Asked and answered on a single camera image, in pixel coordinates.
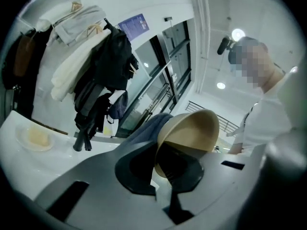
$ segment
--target ceiling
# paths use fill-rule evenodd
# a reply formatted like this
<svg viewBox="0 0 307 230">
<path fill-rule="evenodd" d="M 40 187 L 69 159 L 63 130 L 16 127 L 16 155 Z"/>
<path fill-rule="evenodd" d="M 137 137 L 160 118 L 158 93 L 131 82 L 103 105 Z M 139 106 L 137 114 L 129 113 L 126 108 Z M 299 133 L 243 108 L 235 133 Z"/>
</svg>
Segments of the ceiling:
<svg viewBox="0 0 307 230">
<path fill-rule="evenodd" d="M 259 100 L 261 91 L 254 89 L 247 78 L 231 72 L 228 53 L 217 55 L 222 38 L 231 35 L 235 28 L 242 29 L 246 36 L 263 42 L 273 61 L 285 72 L 298 65 L 306 49 L 299 27 L 287 9 L 276 3 L 262 0 L 209 0 L 210 50 L 202 91 L 248 111 Z M 224 82 L 226 88 L 216 87 Z"/>
</svg>

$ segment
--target metal railing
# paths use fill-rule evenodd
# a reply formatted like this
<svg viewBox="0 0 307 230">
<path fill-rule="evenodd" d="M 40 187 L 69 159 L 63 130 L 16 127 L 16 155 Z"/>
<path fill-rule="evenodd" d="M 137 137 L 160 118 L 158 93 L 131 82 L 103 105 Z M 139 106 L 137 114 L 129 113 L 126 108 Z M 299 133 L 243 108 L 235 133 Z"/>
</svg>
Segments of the metal railing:
<svg viewBox="0 0 307 230">
<path fill-rule="evenodd" d="M 190 113 L 201 110 L 201 109 L 205 109 L 202 106 L 189 101 L 189 104 L 186 108 L 186 110 Z M 233 131 L 235 131 L 236 129 L 239 128 L 239 126 L 235 125 L 234 123 L 228 121 L 227 119 L 217 115 L 219 122 L 220 122 L 220 129 L 226 133 L 231 133 Z"/>
</svg>

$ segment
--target glass panel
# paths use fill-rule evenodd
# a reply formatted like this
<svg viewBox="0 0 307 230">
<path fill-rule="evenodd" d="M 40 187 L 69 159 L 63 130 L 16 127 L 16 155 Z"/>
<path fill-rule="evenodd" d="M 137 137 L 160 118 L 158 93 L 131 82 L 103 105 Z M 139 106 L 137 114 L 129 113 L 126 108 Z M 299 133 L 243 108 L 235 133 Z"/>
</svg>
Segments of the glass panel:
<svg viewBox="0 0 307 230">
<path fill-rule="evenodd" d="M 162 108 L 164 107 L 164 105 L 167 103 L 167 101 L 172 98 L 172 91 L 170 90 L 170 88 L 168 88 L 166 90 L 166 93 L 163 95 L 162 100 L 158 103 L 158 105 L 152 110 L 152 116 L 155 116 L 157 114 L 159 114 L 162 110 Z"/>
<path fill-rule="evenodd" d="M 155 55 L 154 49 L 150 43 L 147 41 L 137 50 L 135 50 L 138 57 L 140 58 L 141 63 L 145 66 L 145 70 L 148 74 L 151 74 L 154 69 L 159 65 L 157 56 Z"/>
<path fill-rule="evenodd" d="M 191 82 L 191 77 L 190 75 L 184 80 L 184 82 L 182 83 L 182 85 L 180 86 L 178 92 L 178 98 L 180 99 L 180 97 L 183 95 L 184 91 L 186 90 L 186 88 L 188 87 L 189 83 Z"/>
<path fill-rule="evenodd" d="M 169 107 L 169 109 L 170 109 L 170 111 L 172 111 L 173 109 L 174 109 L 174 107 L 175 107 L 175 102 L 174 102 L 174 100 L 168 105 L 168 107 Z"/>
<path fill-rule="evenodd" d="M 144 85 L 149 81 L 150 77 L 146 74 L 146 72 L 140 68 L 137 71 L 137 74 L 133 75 L 133 78 L 130 79 L 131 85 L 127 89 L 128 92 L 128 105 L 130 105 L 135 96 L 140 92 L 140 90 L 144 87 Z"/>
<path fill-rule="evenodd" d="M 127 130 L 134 130 L 146 110 L 148 110 L 153 102 L 156 100 L 158 95 L 161 93 L 161 90 L 165 87 L 166 81 L 163 74 L 161 74 L 149 87 L 146 93 L 142 96 L 140 100 L 136 103 L 134 109 L 129 114 L 127 119 L 122 124 L 121 128 Z"/>
<path fill-rule="evenodd" d="M 176 75 L 176 87 L 178 87 L 180 79 L 189 68 L 188 47 L 183 47 L 171 60 L 173 73 Z"/>
<path fill-rule="evenodd" d="M 166 107 L 166 109 L 164 109 L 163 113 L 168 113 L 168 114 L 171 113 L 172 110 L 170 109 L 170 107 L 171 107 L 172 103 L 173 102 L 169 103 L 169 105 Z"/>
<path fill-rule="evenodd" d="M 166 48 L 170 53 L 176 46 L 186 39 L 184 23 L 179 23 L 163 31 Z"/>
<path fill-rule="evenodd" d="M 184 86 L 187 84 L 187 82 L 190 80 L 190 74 L 186 77 L 186 79 L 184 79 L 184 81 L 182 82 L 182 84 L 180 85 L 180 87 L 178 88 L 178 93 L 180 93 L 182 91 L 182 89 L 184 88 Z"/>
</svg>

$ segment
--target white plate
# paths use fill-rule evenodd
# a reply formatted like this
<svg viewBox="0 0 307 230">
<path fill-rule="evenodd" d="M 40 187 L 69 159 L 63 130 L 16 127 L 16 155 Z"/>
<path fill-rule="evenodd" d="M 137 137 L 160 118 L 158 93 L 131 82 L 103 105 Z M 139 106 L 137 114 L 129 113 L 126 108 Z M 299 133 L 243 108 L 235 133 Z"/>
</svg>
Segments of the white plate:
<svg viewBox="0 0 307 230">
<path fill-rule="evenodd" d="M 52 136 L 52 134 L 48 133 L 50 144 L 49 146 L 44 147 L 29 141 L 28 132 L 29 132 L 29 127 L 24 127 L 24 126 L 16 127 L 15 130 L 16 139 L 22 147 L 27 148 L 31 151 L 48 151 L 54 146 L 54 137 Z"/>
</svg>

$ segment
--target black slot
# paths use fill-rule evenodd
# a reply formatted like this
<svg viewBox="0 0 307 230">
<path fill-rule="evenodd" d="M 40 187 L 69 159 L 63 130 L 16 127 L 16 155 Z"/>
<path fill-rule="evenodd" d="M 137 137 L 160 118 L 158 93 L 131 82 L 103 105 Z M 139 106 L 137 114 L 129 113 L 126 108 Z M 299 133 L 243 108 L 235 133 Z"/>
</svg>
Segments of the black slot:
<svg viewBox="0 0 307 230">
<path fill-rule="evenodd" d="M 234 163 L 234 162 L 230 162 L 230 161 L 223 161 L 221 164 L 226 165 L 226 166 L 231 167 L 231 168 L 235 168 L 237 170 L 243 170 L 243 168 L 244 168 L 244 164 Z"/>
<path fill-rule="evenodd" d="M 116 163 L 116 178 L 132 193 L 155 196 L 155 187 L 150 185 L 150 181 L 157 149 L 156 143 L 149 143 L 128 153 Z"/>
<path fill-rule="evenodd" d="M 60 221 L 65 221 L 74 206 L 77 204 L 87 187 L 86 182 L 74 182 L 47 210 L 47 212 Z"/>
<path fill-rule="evenodd" d="M 196 158 L 167 143 L 162 144 L 156 163 L 171 183 L 173 192 L 177 194 L 193 191 L 204 174 L 204 169 Z"/>
</svg>

